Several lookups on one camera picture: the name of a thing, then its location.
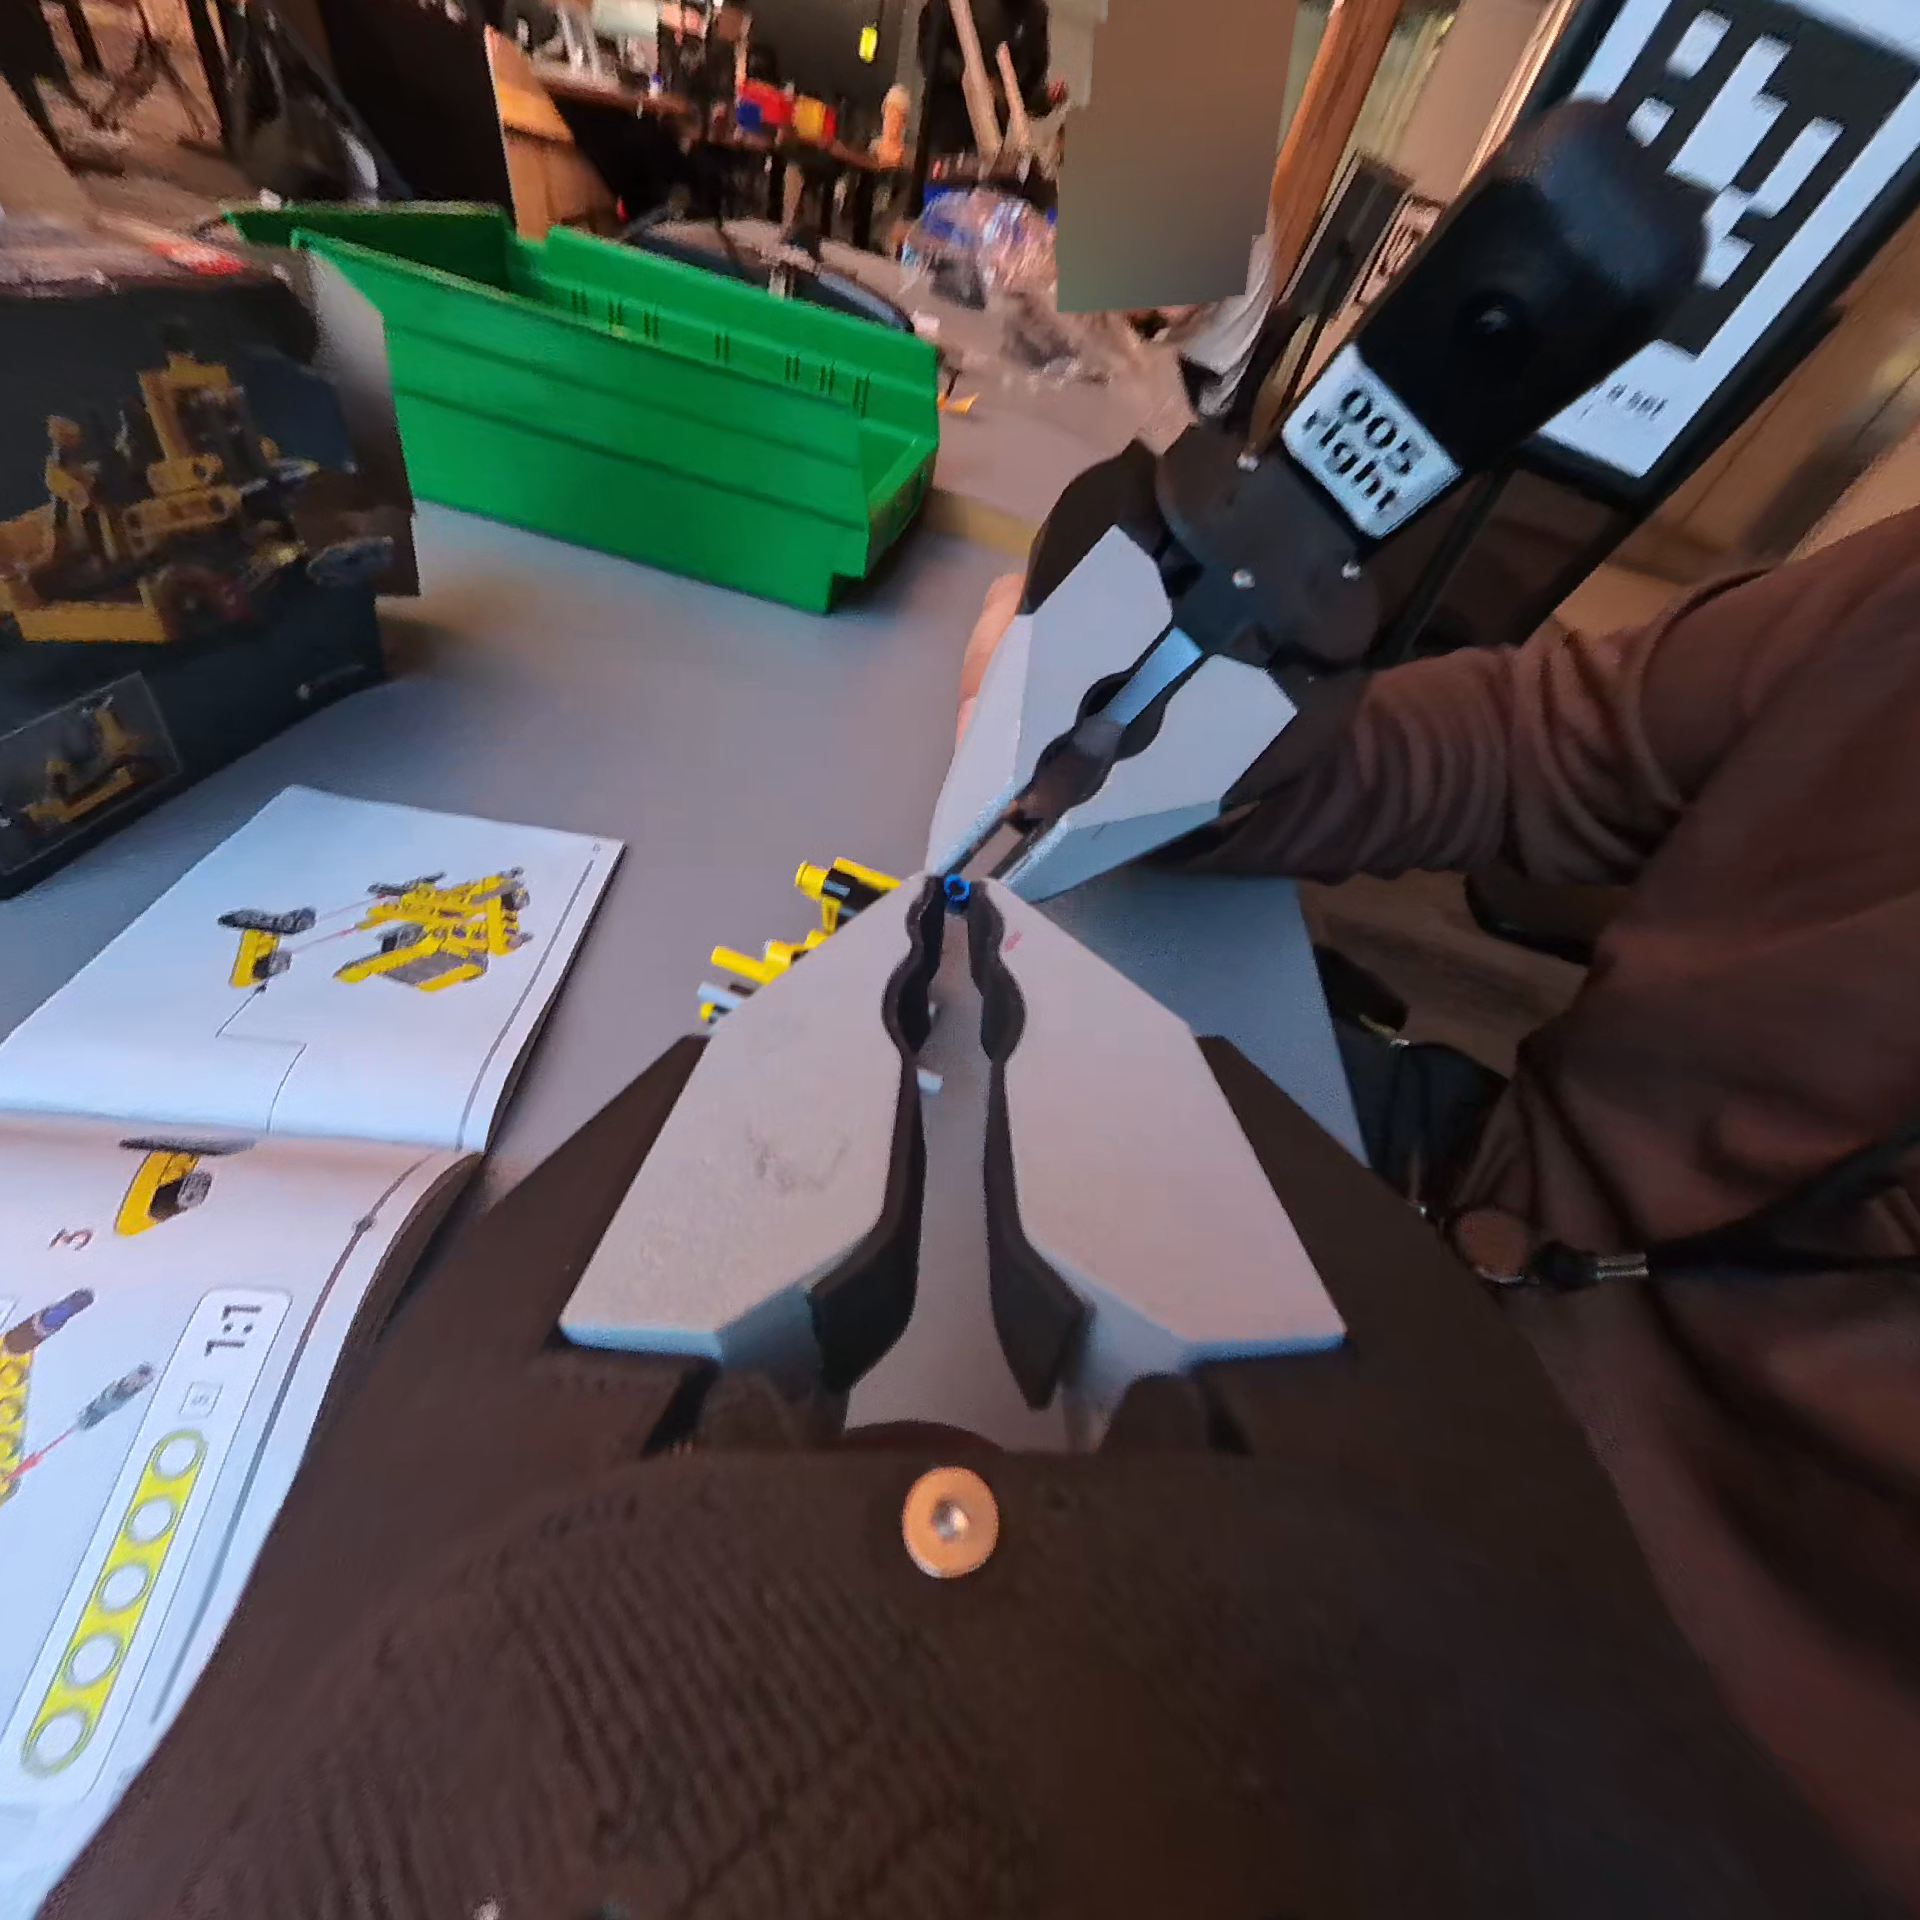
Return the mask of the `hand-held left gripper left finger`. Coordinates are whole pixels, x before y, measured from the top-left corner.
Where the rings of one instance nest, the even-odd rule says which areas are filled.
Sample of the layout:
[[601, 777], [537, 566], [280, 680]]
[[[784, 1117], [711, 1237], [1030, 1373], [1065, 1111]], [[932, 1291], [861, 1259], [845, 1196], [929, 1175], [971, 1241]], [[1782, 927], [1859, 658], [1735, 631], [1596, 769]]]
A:
[[558, 1316], [578, 1349], [849, 1396], [914, 1312], [920, 1054], [950, 902], [912, 877], [728, 1012]]

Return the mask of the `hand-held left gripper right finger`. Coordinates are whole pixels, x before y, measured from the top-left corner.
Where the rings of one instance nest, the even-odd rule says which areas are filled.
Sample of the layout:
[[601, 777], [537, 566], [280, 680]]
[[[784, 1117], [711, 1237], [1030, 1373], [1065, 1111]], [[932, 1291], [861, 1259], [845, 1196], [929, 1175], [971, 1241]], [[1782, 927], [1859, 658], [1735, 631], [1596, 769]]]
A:
[[1199, 1037], [999, 882], [964, 906], [987, 1297], [1030, 1409], [1347, 1337]]

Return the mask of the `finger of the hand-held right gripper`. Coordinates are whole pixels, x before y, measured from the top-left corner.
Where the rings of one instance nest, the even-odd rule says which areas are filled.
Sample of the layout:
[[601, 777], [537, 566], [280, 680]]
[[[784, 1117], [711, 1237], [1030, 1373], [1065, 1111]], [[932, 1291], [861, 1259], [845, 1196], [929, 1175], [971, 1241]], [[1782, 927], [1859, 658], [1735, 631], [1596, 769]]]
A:
[[1209, 825], [1297, 713], [1269, 670], [1199, 646], [1153, 646], [1086, 717], [1071, 676], [1034, 646], [1024, 658], [1002, 646], [991, 694], [1023, 777], [991, 877], [1020, 899], [1053, 899]]
[[1053, 899], [1202, 822], [1173, 699], [1202, 649], [1162, 573], [1107, 530], [995, 644], [932, 810], [929, 872]]

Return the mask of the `person's right forearm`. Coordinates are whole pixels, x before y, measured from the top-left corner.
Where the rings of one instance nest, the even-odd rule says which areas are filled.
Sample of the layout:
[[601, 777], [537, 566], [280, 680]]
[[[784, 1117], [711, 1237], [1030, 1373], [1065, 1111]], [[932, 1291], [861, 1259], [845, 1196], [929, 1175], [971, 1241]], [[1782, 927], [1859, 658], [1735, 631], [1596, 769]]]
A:
[[1396, 666], [1297, 773], [1173, 862], [1308, 882], [1507, 862], [1541, 882], [1627, 882], [1792, 694], [1836, 718], [1866, 685], [1871, 619], [1914, 611], [1908, 511], [1641, 631]]

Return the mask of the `yellow lego assembly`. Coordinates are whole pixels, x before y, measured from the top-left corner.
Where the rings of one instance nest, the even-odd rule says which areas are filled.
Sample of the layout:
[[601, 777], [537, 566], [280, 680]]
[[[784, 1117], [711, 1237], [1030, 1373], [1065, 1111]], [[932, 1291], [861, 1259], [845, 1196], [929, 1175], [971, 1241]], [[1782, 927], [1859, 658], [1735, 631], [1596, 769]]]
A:
[[832, 860], [826, 866], [802, 862], [796, 872], [796, 892], [819, 910], [819, 919], [798, 938], [770, 938], [758, 953], [711, 948], [711, 977], [700, 984], [697, 1025], [711, 1028], [723, 1021], [897, 888], [900, 877], [885, 877], [851, 860]]

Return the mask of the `lego instruction booklet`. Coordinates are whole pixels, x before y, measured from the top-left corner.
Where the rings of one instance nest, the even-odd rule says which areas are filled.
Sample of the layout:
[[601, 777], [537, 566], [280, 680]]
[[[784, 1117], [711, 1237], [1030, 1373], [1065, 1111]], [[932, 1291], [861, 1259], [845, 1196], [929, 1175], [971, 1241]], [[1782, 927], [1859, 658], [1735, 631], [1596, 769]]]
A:
[[619, 844], [280, 793], [5, 1040], [5, 1867], [157, 1748]]

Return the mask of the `black lego set box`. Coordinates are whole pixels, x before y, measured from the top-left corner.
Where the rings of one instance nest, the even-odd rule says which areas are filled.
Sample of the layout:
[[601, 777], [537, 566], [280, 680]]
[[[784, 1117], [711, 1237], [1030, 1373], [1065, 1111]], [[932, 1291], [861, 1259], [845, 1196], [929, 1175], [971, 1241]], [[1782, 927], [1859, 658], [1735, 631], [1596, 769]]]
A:
[[5, 216], [5, 899], [380, 685], [413, 524], [325, 261]]

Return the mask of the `person's right hand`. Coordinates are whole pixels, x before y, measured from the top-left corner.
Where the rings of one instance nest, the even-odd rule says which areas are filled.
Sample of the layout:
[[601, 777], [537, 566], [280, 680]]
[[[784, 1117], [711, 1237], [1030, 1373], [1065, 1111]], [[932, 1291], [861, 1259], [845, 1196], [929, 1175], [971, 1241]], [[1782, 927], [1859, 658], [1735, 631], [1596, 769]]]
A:
[[980, 699], [980, 685], [987, 673], [987, 664], [1002, 644], [1002, 636], [1009, 632], [1009, 626], [1016, 624], [1020, 611], [1023, 611], [1023, 573], [1006, 573], [999, 575], [986, 600], [983, 611], [971, 624], [971, 636], [964, 644], [964, 657], [963, 657], [963, 670], [960, 670], [960, 707], [956, 707], [956, 739], [963, 739], [970, 733], [971, 723], [971, 709]]

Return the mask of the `black and white marker board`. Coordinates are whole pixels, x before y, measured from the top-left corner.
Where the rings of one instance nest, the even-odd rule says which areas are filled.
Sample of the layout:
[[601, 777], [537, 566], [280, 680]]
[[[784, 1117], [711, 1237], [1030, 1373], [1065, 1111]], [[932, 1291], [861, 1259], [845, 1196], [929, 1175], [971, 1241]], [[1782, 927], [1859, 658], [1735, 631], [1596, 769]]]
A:
[[1711, 201], [1664, 333], [1532, 448], [1645, 502], [1797, 359], [1918, 202], [1918, 4], [1580, 4], [1527, 110], [1569, 98], [1615, 105]]

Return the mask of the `clear plastic bag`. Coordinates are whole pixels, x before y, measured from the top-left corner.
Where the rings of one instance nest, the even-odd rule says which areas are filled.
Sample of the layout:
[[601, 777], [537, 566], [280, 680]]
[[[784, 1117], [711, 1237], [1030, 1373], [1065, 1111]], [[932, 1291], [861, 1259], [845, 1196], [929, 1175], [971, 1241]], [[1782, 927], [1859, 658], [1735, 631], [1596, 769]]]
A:
[[1056, 225], [999, 184], [932, 186], [922, 212], [900, 245], [906, 283], [932, 296], [986, 311], [1023, 292], [1053, 292], [1057, 283]]

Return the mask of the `green plastic bin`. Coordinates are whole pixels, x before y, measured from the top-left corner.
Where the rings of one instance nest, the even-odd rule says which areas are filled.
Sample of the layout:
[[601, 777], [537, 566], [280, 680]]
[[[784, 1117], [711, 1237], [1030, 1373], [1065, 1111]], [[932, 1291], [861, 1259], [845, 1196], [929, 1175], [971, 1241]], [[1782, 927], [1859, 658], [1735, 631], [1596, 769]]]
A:
[[920, 521], [939, 358], [912, 330], [496, 208], [233, 208], [382, 324], [413, 493], [829, 612]]

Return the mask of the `brown cardboard box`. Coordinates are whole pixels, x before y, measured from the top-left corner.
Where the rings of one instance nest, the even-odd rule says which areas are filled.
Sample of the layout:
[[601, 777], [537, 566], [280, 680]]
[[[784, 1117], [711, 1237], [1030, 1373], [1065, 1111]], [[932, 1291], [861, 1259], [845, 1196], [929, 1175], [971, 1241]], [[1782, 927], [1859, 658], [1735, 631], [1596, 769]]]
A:
[[482, 29], [482, 42], [503, 125], [515, 233], [524, 239], [544, 239], [558, 227], [617, 238], [619, 202], [585, 149], [574, 139], [533, 62], [493, 27]]

